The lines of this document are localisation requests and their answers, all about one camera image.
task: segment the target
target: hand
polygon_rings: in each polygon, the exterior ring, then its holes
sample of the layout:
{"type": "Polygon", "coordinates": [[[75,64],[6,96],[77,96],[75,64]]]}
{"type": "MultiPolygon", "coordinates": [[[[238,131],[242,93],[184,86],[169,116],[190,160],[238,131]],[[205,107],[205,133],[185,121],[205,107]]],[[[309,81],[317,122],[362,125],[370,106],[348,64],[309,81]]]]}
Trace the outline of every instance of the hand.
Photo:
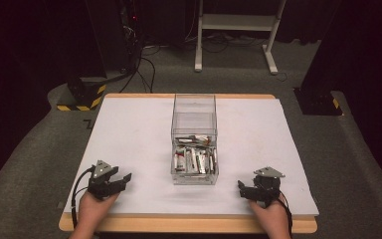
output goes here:
{"type": "Polygon", "coordinates": [[[70,238],[92,238],[98,225],[104,220],[118,196],[119,193],[105,200],[98,200],[86,191],[80,200],[79,222],[70,238]]]}
{"type": "MultiPolygon", "coordinates": [[[[284,201],[284,197],[281,195],[279,200],[284,201]]],[[[249,203],[260,225],[271,239],[290,239],[287,213],[278,201],[273,201],[266,209],[254,200],[249,200],[249,203]]]]}

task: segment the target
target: gray carpet floor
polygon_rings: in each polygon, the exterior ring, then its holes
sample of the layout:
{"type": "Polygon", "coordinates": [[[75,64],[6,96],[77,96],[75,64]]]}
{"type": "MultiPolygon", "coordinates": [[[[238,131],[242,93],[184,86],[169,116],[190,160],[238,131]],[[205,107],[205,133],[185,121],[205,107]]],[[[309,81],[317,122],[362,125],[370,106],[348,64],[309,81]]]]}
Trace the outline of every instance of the gray carpet floor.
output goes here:
{"type": "MultiPolygon", "coordinates": [[[[268,71],[261,45],[254,43],[229,46],[219,53],[209,51],[221,50],[222,45],[205,43],[201,73],[194,72],[194,51],[154,47],[145,49],[143,56],[156,69],[155,93],[272,94],[281,100],[320,212],[318,230],[295,234],[294,238],[382,238],[382,170],[362,138],[345,95],[332,92],[344,116],[305,116],[292,91],[300,87],[318,45],[275,43],[273,54],[280,70],[276,76],[268,71]]],[[[147,62],[141,62],[139,72],[151,80],[152,68],[147,62]]],[[[119,92],[125,84],[126,80],[110,83],[104,93],[119,92]]],[[[90,137],[85,120],[94,122],[98,108],[92,112],[58,111],[56,103],[65,87],[49,92],[52,110],[19,143],[0,172],[0,238],[69,235],[58,223],[90,137]]],[[[145,93],[148,89],[136,75],[124,92],[145,93]]],[[[163,236],[121,234],[119,238],[163,236]]]]}

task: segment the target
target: transparent container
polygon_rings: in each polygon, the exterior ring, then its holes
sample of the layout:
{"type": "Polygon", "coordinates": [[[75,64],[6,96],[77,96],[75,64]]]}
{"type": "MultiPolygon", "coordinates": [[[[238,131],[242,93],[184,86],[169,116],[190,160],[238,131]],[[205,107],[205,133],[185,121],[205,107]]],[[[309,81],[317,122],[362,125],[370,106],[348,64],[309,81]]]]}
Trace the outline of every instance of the transparent container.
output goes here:
{"type": "Polygon", "coordinates": [[[175,95],[171,136],[173,183],[216,184],[219,163],[215,96],[175,95]]]}

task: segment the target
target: person's right hand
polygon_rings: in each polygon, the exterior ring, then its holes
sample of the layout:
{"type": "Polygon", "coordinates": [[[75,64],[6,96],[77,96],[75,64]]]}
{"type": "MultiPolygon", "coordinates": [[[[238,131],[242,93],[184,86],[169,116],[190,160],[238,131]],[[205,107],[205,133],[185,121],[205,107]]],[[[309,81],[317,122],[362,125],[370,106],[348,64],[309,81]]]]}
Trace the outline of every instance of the person's right hand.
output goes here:
{"type": "MultiPolygon", "coordinates": [[[[279,200],[284,201],[284,197],[281,195],[279,200]]],[[[287,212],[278,201],[273,201],[266,209],[254,200],[249,200],[249,203],[260,225],[271,239],[290,239],[287,212]]]]}

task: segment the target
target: wooden table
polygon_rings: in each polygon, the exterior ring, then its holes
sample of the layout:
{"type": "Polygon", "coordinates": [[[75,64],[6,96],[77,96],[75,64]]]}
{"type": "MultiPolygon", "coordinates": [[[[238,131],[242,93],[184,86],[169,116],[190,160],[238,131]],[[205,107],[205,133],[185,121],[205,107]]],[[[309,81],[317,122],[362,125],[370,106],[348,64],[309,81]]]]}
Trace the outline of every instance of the wooden table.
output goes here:
{"type": "MultiPolygon", "coordinates": [[[[83,158],[83,161],[81,163],[81,166],[79,168],[79,172],[77,177],[85,170],[85,168],[90,167],[90,155],[92,154],[92,151],[96,151],[95,144],[96,140],[98,141],[99,131],[104,128],[105,125],[107,125],[107,122],[104,121],[104,117],[100,114],[110,114],[110,111],[105,108],[105,102],[106,100],[112,101],[113,99],[128,99],[128,98],[139,98],[139,99],[157,99],[157,98],[167,98],[167,99],[173,99],[173,94],[109,94],[105,96],[105,99],[102,103],[99,115],[97,117],[97,120],[95,122],[95,128],[93,130],[92,136],[90,138],[88,147],[85,152],[85,156],[83,158]]],[[[228,94],[218,94],[216,95],[217,100],[221,99],[265,99],[265,100],[274,100],[275,97],[271,95],[228,95],[228,94]]],[[[218,124],[218,130],[219,130],[219,136],[218,138],[221,138],[224,136],[224,134],[221,132],[222,128],[219,127],[218,124]]],[[[218,143],[219,152],[222,152],[222,150],[227,151],[226,148],[221,148],[221,143],[218,143]]],[[[110,161],[110,156],[107,154],[106,158],[100,158],[103,160],[108,159],[107,163],[111,164],[112,166],[116,166],[115,163],[112,163],[110,161]]],[[[219,154],[219,160],[222,162],[221,154],[219,154]]],[[[118,201],[121,201],[120,203],[124,203],[123,205],[119,205],[117,209],[115,208],[115,211],[109,212],[107,217],[104,219],[103,223],[99,226],[98,231],[106,231],[106,232],[168,232],[168,233],[175,233],[175,232],[181,232],[181,233],[261,233],[263,232],[263,229],[259,226],[256,218],[251,213],[226,213],[226,214],[219,214],[218,212],[215,212],[214,214],[202,214],[202,213],[163,213],[163,212],[138,212],[135,213],[133,211],[126,211],[126,212],[118,212],[119,210],[125,210],[128,204],[128,200],[136,201],[136,203],[140,203],[140,201],[135,198],[128,198],[129,196],[132,196],[134,193],[136,193],[137,188],[140,186],[140,181],[138,178],[139,173],[134,172],[134,169],[132,167],[128,168],[128,163],[125,164],[122,163],[119,166],[120,170],[119,173],[120,176],[125,176],[128,172],[133,171],[132,173],[132,179],[130,182],[128,182],[126,186],[126,190],[123,191],[118,199],[118,201]]],[[[222,185],[222,178],[221,175],[226,173],[227,168],[225,165],[220,164],[220,173],[217,185],[222,185]]],[[[248,179],[252,179],[251,172],[248,173],[248,179]]],[[[83,179],[83,184],[87,185],[87,180],[83,179]]],[[[286,179],[283,180],[282,183],[282,190],[287,195],[287,199],[289,200],[290,209],[292,210],[292,194],[293,192],[287,192],[289,189],[287,188],[288,183],[286,182],[286,179]]],[[[175,186],[168,185],[165,186],[166,190],[175,190],[175,186]]],[[[149,195],[149,197],[157,197],[157,193],[153,193],[153,195],[149,195]]],[[[245,205],[247,202],[244,198],[239,198],[238,200],[242,199],[242,204],[245,205]]],[[[61,220],[60,220],[60,228],[64,231],[72,231],[73,230],[73,222],[72,217],[69,209],[69,205],[66,207],[64,213],[62,214],[61,220]]],[[[307,214],[295,214],[292,218],[293,221],[293,227],[292,232],[293,233],[313,233],[317,229],[317,224],[315,221],[315,215],[318,214],[318,212],[314,213],[307,213],[307,214]]]]}

